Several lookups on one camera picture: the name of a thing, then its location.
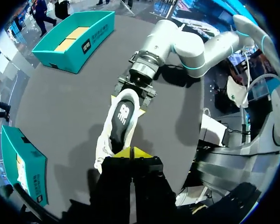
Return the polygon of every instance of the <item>cardboard box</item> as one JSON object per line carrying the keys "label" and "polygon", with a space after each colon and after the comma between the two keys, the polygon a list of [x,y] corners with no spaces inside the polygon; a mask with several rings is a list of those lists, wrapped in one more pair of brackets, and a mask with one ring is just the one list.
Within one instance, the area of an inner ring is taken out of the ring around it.
{"label": "cardboard box", "polygon": [[32,53],[45,66],[77,74],[94,50],[113,32],[114,20],[115,12],[73,13],[48,32]]}
{"label": "cardboard box", "polygon": [[47,158],[16,127],[2,126],[1,150],[8,181],[20,183],[41,206],[48,204]]}

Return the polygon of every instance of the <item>white sneaker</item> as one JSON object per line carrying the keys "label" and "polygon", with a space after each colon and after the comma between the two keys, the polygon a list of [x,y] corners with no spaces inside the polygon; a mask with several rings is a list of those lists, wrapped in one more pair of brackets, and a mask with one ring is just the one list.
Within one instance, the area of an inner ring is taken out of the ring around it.
{"label": "white sneaker", "polygon": [[117,108],[118,103],[124,99],[128,99],[132,101],[132,103],[134,104],[134,111],[131,116],[128,127],[126,129],[126,133],[124,136],[124,145],[122,149],[130,147],[131,144],[134,130],[138,121],[140,104],[139,104],[138,94],[132,89],[125,89],[122,92],[120,92],[119,95],[113,100],[112,105],[108,112],[107,119],[104,124],[103,131],[98,138],[94,168],[97,169],[100,172],[100,174],[102,173],[102,163],[105,157],[114,156],[114,153],[112,152],[112,146],[110,140],[110,135],[112,131],[112,118],[113,116],[117,116],[117,114],[114,115],[115,109]]}

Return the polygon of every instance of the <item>gray mat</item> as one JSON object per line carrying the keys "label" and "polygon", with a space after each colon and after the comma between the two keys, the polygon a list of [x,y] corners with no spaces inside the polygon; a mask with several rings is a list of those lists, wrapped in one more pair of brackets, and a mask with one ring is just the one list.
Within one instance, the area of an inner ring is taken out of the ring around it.
{"label": "gray mat", "polygon": [[[97,138],[117,76],[126,71],[128,59],[140,49],[153,26],[116,16],[116,30],[77,75],[40,64],[30,78],[16,127],[48,158],[46,209],[53,214],[60,216],[66,211],[69,199],[89,203]],[[167,64],[178,65],[178,57],[170,55]],[[199,138],[203,81],[195,81],[180,69],[164,69],[153,83],[158,95],[139,118],[132,140],[132,146],[161,158],[175,192],[187,177]]]}

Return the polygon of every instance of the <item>robotic arm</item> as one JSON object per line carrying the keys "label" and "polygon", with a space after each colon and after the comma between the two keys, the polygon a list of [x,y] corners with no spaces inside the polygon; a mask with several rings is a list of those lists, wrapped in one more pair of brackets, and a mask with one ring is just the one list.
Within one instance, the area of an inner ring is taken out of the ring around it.
{"label": "robotic arm", "polygon": [[244,16],[234,15],[233,20],[237,31],[224,32],[206,43],[196,34],[183,32],[182,27],[178,28],[172,21],[157,22],[143,47],[129,60],[132,63],[129,75],[119,77],[115,96],[128,84],[129,88],[144,92],[141,93],[145,96],[141,109],[146,110],[156,96],[151,86],[152,80],[171,52],[179,56],[189,76],[200,78],[234,52],[257,44],[280,76],[280,60],[272,39]]}

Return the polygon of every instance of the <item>new balance logo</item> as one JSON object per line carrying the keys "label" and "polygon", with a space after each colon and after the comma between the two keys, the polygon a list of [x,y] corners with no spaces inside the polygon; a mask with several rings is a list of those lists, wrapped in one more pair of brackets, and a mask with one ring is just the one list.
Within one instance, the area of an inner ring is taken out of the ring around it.
{"label": "new balance logo", "polygon": [[125,105],[121,105],[121,108],[120,108],[120,111],[119,111],[119,114],[118,114],[118,118],[120,119],[120,121],[122,122],[123,125],[125,125],[126,123],[126,119],[127,119],[127,116],[129,115],[129,112],[130,112],[130,109]]}

